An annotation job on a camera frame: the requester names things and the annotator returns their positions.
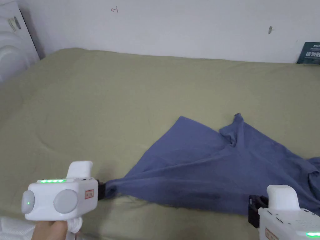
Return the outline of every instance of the round gray button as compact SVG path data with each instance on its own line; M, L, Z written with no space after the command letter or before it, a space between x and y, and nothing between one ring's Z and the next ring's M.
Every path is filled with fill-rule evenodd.
M22 195L21 212L24 214L31 213L35 205L35 195L33 191L27 190Z
M71 189L59 192L53 201L53 206L59 213L69 213L73 211L78 204L78 195Z

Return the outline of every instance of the bed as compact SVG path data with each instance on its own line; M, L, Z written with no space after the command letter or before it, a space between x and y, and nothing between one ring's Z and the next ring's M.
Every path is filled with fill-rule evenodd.
M60 50L0 87L0 214L23 219L37 179L93 162L123 177L185 116L215 130L240 112L294 153L320 156L320 67ZM103 239L258 239L247 217L121 196L100 201L82 232Z

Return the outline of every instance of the black clamp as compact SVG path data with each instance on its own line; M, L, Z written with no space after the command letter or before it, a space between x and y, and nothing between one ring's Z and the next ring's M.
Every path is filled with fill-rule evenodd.
M104 196L106 195L106 183L100 182L99 180L97 180L98 182L98 201L101 199L104 199Z
M259 208L268 208L269 198L265 196L250 195L248 207L248 222L255 228L260 227Z

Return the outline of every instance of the white wall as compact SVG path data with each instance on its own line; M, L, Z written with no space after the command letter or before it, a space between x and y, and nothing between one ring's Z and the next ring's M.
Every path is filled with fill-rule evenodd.
M294 63L320 41L319 0L19 1L40 57L80 47Z

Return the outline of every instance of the orange label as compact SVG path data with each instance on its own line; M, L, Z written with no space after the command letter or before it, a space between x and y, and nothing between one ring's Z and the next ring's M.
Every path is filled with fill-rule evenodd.
M94 196L94 190L85 191L84 199L92 198Z
M279 238L277 238L272 232L270 232L267 228L266 228L266 237L269 240L279 240Z

